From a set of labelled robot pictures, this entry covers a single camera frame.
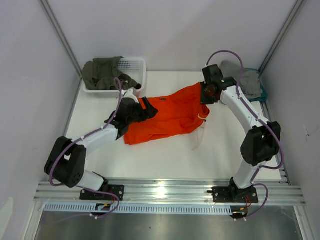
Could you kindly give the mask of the orange shorts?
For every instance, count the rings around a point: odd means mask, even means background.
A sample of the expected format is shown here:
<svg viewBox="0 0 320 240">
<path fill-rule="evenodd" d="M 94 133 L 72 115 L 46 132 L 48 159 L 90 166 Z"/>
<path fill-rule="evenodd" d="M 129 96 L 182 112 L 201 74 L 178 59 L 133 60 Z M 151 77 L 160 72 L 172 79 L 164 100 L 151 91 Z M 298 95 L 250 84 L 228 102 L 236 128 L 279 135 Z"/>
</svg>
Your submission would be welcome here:
<svg viewBox="0 0 320 240">
<path fill-rule="evenodd" d="M 149 98 L 158 113 L 131 124 L 123 137 L 124 143 L 132 146 L 194 132 L 210 114 L 210 109 L 201 103 L 201 89 L 198 82 L 171 95 Z"/>
</svg>

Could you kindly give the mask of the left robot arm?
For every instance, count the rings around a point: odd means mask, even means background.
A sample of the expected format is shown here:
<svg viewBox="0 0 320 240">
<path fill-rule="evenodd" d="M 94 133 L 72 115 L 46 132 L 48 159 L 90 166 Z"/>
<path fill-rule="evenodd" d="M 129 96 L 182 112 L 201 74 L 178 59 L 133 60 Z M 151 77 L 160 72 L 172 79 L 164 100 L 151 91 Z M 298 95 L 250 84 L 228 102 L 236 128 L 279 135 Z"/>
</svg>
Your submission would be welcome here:
<svg viewBox="0 0 320 240">
<path fill-rule="evenodd" d="M 105 199 L 109 193 L 108 181 L 85 169 L 86 158 L 104 144 L 123 137 L 130 125 L 152 119 L 158 112 L 146 97 L 141 101 L 124 97 L 101 127 L 77 139 L 59 137 L 44 166 L 50 184 L 54 187 L 80 187 L 90 190 L 97 200 Z"/>
</svg>

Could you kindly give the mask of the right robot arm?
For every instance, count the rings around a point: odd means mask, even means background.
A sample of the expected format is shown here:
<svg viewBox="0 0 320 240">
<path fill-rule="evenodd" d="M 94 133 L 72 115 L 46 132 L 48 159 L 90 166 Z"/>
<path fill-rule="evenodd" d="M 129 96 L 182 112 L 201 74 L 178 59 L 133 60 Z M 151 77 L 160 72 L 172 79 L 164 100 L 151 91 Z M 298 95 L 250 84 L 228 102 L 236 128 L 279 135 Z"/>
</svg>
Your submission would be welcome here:
<svg viewBox="0 0 320 240">
<path fill-rule="evenodd" d="M 204 81 L 201 85 L 200 101 L 210 105 L 225 104 L 245 132 L 240 147 L 242 163 L 237 173 L 229 181 L 225 193 L 220 193 L 223 201 L 239 203 L 253 194 L 253 182 L 260 169 L 266 166 L 280 150 L 281 126 L 260 115 L 243 94 L 233 77 L 224 77 L 218 65 L 202 69 Z"/>
</svg>

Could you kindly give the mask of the grey folded shorts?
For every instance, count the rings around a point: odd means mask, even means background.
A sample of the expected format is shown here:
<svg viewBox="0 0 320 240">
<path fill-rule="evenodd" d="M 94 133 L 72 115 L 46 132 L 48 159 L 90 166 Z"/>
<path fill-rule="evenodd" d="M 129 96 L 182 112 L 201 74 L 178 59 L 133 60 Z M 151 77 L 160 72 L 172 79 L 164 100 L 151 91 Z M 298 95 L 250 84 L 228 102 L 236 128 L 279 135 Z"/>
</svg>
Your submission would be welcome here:
<svg viewBox="0 0 320 240">
<path fill-rule="evenodd" d="M 239 82 L 239 87 L 248 99 L 252 100 L 262 96 L 263 90 L 258 71 L 249 68 L 244 68 L 241 71 L 240 65 L 229 60 L 223 60 L 219 68 L 224 77 L 233 77 Z"/>
</svg>

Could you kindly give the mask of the teal folded shorts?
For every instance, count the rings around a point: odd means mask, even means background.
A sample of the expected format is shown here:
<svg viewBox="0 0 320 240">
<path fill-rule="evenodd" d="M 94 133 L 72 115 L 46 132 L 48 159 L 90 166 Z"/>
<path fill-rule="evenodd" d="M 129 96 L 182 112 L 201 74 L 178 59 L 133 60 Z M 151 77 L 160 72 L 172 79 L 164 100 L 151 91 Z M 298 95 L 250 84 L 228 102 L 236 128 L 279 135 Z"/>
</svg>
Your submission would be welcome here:
<svg viewBox="0 0 320 240">
<path fill-rule="evenodd" d="M 242 91 L 250 102 L 265 102 L 268 99 L 261 74 L 257 69 L 246 68 L 241 83 Z"/>
</svg>

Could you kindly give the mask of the olive green shorts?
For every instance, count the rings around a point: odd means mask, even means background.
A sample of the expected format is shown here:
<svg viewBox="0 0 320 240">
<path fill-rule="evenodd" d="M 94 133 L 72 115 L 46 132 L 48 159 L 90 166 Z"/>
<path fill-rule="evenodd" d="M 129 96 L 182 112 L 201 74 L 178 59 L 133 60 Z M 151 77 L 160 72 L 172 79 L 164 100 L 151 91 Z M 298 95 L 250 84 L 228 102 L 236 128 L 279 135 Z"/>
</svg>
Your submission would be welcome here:
<svg viewBox="0 0 320 240">
<path fill-rule="evenodd" d="M 82 69 L 82 80 L 89 91 L 118 90 L 118 78 L 122 90 L 135 88 L 140 90 L 142 85 L 119 69 L 124 57 L 94 58 L 85 63 Z"/>
</svg>

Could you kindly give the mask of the white plastic basket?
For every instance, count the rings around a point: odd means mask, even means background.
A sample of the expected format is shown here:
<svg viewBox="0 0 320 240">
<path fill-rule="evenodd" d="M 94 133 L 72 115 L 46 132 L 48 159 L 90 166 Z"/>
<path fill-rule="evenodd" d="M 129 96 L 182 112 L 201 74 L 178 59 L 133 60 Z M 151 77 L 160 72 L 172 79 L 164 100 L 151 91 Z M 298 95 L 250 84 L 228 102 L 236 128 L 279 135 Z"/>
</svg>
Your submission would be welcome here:
<svg viewBox="0 0 320 240">
<path fill-rule="evenodd" d="M 120 60 L 119 69 L 131 78 L 142 85 L 141 89 L 136 89 L 136 94 L 139 95 L 144 91 L 146 85 L 146 62 L 142 58 L 127 57 Z M 82 90 L 86 94 L 91 94 L 102 98 L 117 98 L 119 96 L 118 89 L 116 90 L 88 90 L 82 79 Z"/>
</svg>

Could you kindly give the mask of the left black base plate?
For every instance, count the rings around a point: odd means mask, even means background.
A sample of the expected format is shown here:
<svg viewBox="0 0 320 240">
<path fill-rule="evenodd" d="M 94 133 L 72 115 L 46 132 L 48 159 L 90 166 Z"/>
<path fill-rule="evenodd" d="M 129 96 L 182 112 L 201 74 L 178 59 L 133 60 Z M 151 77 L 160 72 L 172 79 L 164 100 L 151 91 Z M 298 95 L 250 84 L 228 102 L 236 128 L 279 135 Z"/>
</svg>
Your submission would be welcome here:
<svg viewBox="0 0 320 240">
<path fill-rule="evenodd" d="M 125 193 L 125 186 L 124 185 L 114 185 L 109 184 L 107 189 L 100 189 L 100 192 L 106 192 L 109 194 L 113 194 L 119 198 L 120 201 L 124 198 Z M 116 201 L 117 199 L 114 196 L 111 196 L 109 194 L 101 194 L 101 193 L 95 193 L 88 190 L 82 190 L 79 196 L 80 200 L 86 200 L 86 201 Z"/>
</svg>

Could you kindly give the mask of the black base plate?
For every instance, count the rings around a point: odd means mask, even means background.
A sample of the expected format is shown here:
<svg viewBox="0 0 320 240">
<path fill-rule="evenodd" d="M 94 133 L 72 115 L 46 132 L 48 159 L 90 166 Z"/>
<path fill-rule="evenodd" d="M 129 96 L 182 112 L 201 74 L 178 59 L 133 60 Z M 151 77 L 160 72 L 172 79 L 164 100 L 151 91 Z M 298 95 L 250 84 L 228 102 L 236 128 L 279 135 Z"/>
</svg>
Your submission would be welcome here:
<svg viewBox="0 0 320 240">
<path fill-rule="evenodd" d="M 249 202 L 257 204 L 259 202 L 257 190 L 253 187 L 238 189 L 235 186 L 214 186 L 206 191 L 212 195 L 214 203 L 239 203 Z"/>
<path fill-rule="evenodd" d="M 107 189 L 100 189 L 100 192 L 106 192 L 109 194 L 113 194 L 119 198 L 120 201 L 124 198 L 125 193 L 125 186 L 124 185 L 114 185 L 109 184 Z M 88 190 L 82 190 L 79 196 L 80 200 L 86 200 L 86 201 L 116 201 L 117 199 L 114 196 L 111 196 L 109 194 L 101 194 L 101 193 L 95 193 Z"/>
</svg>

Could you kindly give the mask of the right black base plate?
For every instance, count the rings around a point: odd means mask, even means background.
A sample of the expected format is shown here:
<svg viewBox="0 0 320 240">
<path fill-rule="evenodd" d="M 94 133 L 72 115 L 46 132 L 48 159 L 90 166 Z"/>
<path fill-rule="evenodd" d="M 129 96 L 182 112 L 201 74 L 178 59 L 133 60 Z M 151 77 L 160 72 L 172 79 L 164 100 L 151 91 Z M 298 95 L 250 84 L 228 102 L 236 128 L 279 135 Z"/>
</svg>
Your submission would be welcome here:
<svg viewBox="0 0 320 240">
<path fill-rule="evenodd" d="M 214 186 L 206 191 L 212 195 L 214 203 L 239 203 L 249 202 L 257 204 L 259 202 L 257 190 L 253 187 L 238 189 L 235 186 Z"/>
</svg>

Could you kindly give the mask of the aluminium mounting rail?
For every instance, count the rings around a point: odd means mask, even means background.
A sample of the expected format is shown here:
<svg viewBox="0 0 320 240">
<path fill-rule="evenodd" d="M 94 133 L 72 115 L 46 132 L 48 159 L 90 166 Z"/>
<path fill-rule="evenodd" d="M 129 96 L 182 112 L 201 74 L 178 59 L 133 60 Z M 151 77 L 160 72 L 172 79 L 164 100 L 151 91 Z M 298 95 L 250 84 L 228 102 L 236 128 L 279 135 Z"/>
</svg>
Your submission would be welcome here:
<svg viewBox="0 0 320 240">
<path fill-rule="evenodd" d="M 172 180 L 172 179 L 120 179 L 109 180 L 111 185 L 124 186 L 124 203 L 132 204 L 174 204 L 204 205 L 213 202 L 212 187 L 226 187 L 228 181 L 212 180 Z M 268 206 L 305 206 L 306 200 L 299 186 L 269 181 L 257 186 L 259 203 L 269 195 Z M 35 202 L 79 202 L 81 190 L 66 186 L 52 186 L 41 181 L 35 192 Z"/>
</svg>

